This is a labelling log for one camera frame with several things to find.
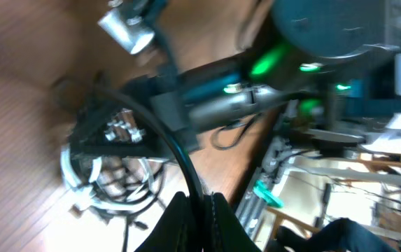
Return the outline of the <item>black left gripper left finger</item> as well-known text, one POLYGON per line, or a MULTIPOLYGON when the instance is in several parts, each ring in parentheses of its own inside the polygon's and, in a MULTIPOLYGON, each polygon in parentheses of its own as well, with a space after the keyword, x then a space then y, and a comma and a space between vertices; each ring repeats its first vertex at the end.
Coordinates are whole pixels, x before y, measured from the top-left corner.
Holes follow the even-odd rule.
POLYGON ((174 195, 153 231, 135 251, 200 251, 197 223, 190 200, 183 192, 174 195))

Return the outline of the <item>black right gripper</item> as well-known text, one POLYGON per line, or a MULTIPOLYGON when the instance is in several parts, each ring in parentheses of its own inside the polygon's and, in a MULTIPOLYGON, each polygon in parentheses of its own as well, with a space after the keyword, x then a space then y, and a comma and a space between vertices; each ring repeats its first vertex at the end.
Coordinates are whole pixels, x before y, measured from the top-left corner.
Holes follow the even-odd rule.
MULTIPOLYGON (((189 114, 203 102, 225 96, 223 89, 241 81, 234 62, 213 62, 177 76, 161 68, 158 76, 141 76, 122 91, 150 109, 175 134, 187 152, 200 149, 197 135, 204 130, 189 114)), ((107 101, 84 104, 69 136, 74 155, 171 159, 162 138, 131 110, 107 101)))

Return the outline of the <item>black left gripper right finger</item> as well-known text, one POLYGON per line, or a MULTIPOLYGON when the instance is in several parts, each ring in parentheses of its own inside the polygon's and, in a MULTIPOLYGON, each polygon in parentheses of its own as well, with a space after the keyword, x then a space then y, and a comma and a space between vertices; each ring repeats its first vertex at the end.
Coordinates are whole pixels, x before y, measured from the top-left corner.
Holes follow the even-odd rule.
POLYGON ((206 252, 260 252, 221 193, 204 196, 203 248, 206 252))

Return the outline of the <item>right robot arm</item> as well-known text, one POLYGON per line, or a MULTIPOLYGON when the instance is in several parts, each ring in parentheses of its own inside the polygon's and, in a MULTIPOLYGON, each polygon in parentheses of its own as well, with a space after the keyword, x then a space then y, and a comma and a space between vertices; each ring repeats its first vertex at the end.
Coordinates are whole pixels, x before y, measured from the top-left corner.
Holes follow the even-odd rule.
POLYGON ((367 142, 366 118, 401 113, 390 82, 400 53, 401 1, 275 1, 251 48, 181 74, 170 92, 156 78, 108 91, 69 142, 90 155, 161 158, 297 100, 281 136, 341 157, 367 142))

